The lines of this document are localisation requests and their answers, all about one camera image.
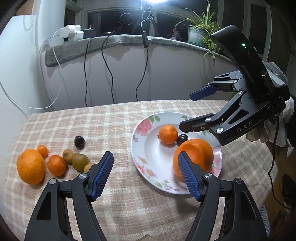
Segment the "dark plum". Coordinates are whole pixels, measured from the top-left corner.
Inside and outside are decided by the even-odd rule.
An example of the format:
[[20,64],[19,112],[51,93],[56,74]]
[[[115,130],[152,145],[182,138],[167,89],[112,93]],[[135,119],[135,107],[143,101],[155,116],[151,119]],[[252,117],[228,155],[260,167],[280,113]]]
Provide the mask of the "dark plum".
[[178,146],[180,146],[182,143],[186,142],[188,139],[189,139],[188,136],[182,133],[178,136],[176,143]]
[[76,136],[74,138],[74,145],[79,150],[84,149],[84,147],[85,147],[85,139],[82,136]]

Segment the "mandarin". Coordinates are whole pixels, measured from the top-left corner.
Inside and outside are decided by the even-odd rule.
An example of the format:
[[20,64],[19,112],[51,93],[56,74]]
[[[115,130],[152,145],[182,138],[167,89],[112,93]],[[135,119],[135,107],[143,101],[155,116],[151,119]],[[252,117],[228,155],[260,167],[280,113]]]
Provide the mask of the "mandarin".
[[66,163],[59,155],[52,155],[48,159],[49,172],[56,176],[62,176],[66,172]]
[[158,137],[165,145],[172,145],[178,139],[178,131],[172,125],[165,125],[159,130]]

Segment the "green kiwi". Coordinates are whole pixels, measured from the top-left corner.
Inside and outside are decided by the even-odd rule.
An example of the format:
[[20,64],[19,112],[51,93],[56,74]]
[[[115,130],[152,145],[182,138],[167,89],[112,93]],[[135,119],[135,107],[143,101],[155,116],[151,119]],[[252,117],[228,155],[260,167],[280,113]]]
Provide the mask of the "green kiwi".
[[89,159],[86,155],[80,153],[74,153],[72,155],[72,166],[75,170],[83,172],[87,164],[89,164]]

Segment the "large orange in plate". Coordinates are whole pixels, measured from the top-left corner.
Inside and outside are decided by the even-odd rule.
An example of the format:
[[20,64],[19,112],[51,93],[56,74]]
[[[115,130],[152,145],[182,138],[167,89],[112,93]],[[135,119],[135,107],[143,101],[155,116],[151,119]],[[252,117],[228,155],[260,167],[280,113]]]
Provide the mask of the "large orange in plate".
[[204,172],[210,171],[214,153],[208,142],[198,138],[190,139],[182,143],[176,150],[173,156],[173,171],[174,174],[184,180],[180,168],[178,166],[178,156],[180,152],[186,152],[194,164],[198,164]]

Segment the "striped blue cloth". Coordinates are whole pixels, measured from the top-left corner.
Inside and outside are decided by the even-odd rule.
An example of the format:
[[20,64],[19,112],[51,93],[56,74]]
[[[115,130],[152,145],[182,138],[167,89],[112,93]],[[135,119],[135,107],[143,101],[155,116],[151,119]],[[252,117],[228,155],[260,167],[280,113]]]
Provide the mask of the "striped blue cloth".
[[270,223],[269,223],[269,219],[268,219],[268,213],[267,213],[267,210],[266,210],[266,207],[265,207],[264,204],[262,204],[262,206],[259,208],[259,213],[260,213],[260,215],[262,217],[262,221],[263,221],[266,233],[267,233],[267,237],[269,237],[269,235],[270,235]]

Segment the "large orange on cloth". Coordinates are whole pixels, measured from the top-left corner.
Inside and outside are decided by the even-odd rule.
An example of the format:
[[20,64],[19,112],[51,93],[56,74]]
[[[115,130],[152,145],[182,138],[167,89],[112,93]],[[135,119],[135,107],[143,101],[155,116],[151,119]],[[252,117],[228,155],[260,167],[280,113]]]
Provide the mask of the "large orange on cloth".
[[46,174],[45,161],[34,149],[23,151],[17,159],[16,167],[21,180],[29,185],[38,185]]

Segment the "potted spider plant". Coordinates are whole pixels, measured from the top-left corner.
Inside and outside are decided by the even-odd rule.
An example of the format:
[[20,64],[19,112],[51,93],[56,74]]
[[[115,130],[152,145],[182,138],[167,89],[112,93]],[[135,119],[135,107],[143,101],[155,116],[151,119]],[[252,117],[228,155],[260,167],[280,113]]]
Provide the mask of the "potted spider plant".
[[220,48],[210,36],[220,30],[220,25],[213,18],[217,14],[216,11],[211,10],[210,1],[207,1],[205,10],[201,10],[201,14],[190,8],[182,7],[182,9],[188,14],[173,12],[171,15],[177,16],[180,20],[175,24],[175,28],[179,25],[185,25],[188,27],[188,43],[194,43],[196,45],[206,48],[202,58],[211,56],[213,65],[215,65],[216,55],[220,56]]

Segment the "floral white plate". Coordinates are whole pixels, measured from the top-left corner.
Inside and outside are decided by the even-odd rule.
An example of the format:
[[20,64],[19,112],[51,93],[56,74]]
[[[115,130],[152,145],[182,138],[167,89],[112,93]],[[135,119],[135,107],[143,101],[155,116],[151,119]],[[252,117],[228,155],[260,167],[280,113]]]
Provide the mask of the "floral white plate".
[[161,142],[159,131],[170,125],[181,135],[184,132],[179,128],[180,122],[191,118],[184,113],[155,113],[143,119],[132,134],[131,154],[138,172],[149,184],[170,194],[187,195],[189,191],[174,171],[174,154],[178,145]]

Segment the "small brown kiwi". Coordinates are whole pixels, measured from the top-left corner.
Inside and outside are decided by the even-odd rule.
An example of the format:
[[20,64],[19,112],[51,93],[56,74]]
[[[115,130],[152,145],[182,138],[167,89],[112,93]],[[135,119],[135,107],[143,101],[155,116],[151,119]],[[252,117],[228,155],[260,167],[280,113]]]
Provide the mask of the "small brown kiwi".
[[65,161],[67,164],[69,164],[69,165],[72,164],[72,156],[73,156],[73,154],[74,154],[73,151],[70,150],[70,149],[65,149],[65,150],[63,151],[62,157],[63,157],[64,161]]

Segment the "small kumquat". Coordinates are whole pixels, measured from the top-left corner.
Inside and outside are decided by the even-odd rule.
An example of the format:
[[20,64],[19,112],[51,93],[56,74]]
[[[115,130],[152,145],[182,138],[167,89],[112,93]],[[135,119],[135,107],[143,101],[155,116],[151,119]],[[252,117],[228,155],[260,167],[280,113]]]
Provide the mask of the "small kumquat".
[[45,145],[38,145],[37,151],[42,155],[42,157],[44,159],[46,159],[46,157],[48,157],[49,150],[47,149],[47,147]]

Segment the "plaid beige tablecloth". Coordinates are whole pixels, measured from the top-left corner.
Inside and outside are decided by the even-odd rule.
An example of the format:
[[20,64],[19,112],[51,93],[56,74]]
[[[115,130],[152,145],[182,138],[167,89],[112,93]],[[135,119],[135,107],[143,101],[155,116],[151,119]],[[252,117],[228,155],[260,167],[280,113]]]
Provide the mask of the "plaid beige tablecloth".
[[155,100],[35,113],[18,134],[1,188],[1,215],[23,240],[30,216],[45,183],[30,186],[18,176],[16,161],[26,149],[45,145],[51,154],[74,147],[74,137],[86,139],[83,153],[92,162],[106,151],[114,154],[107,184],[93,208],[108,240],[137,240],[151,235],[158,240],[184,240],[199,204],[189,196],[173,195],[150,185],[130,151],[132,132],[149,115],[174,111],[189,116],[216,113],[224,100]]

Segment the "black tripod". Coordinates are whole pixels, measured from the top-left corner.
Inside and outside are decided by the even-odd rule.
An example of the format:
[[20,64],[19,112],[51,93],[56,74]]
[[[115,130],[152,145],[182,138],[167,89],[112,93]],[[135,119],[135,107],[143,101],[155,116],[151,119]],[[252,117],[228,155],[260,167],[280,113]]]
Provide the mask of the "black tripod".
[[142,1],[140,1],[140,10],[142,17],[139,21],[139,25],[142,29],[142,32],[146,32],[145,26],[147,24],[152,24],[152,27],[154,29],[154,36],[159,37],[157,23],[154,14],[152,13],[152,5],[150,3],[146,3],[145,6],[143,6]]

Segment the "black power box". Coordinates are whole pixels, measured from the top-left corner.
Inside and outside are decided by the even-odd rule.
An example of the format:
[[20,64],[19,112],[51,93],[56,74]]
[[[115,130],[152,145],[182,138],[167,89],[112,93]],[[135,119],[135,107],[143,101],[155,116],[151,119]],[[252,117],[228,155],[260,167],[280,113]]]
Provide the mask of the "black power box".
[[96,37],[95,29],[84,29],[83,30],[83,39],[89,39]]

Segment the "white power adapter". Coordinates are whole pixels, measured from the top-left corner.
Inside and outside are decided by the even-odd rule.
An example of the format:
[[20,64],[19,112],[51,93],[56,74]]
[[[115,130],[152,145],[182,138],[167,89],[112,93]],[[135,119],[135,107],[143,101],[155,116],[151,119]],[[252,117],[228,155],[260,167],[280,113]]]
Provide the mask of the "white power adapter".
[[83,40],[84,32],[81,25],[67,25],[57,31],[60,39],[68,39],[68,42]]

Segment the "grey sill mat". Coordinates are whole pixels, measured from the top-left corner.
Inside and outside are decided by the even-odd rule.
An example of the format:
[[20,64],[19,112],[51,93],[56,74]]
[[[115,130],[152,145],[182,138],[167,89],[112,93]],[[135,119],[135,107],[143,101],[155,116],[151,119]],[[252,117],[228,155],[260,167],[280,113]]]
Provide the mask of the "grey sill mat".
[[[148,42],[153,45],[178,47],[198,52],[208,52],[207,48],[197,45],[166,39],[162,37],[147,37]],[[94,53],[101,49],[111,48],[114,46],[143,46],[141,35],[112,35],[110,37],[101,36],[92,39],[83,39],[74,42],[67,42],[62,45],[51,47],[45,52],[45,65],[47,67],[56,67],[84,56],[86,53]]]

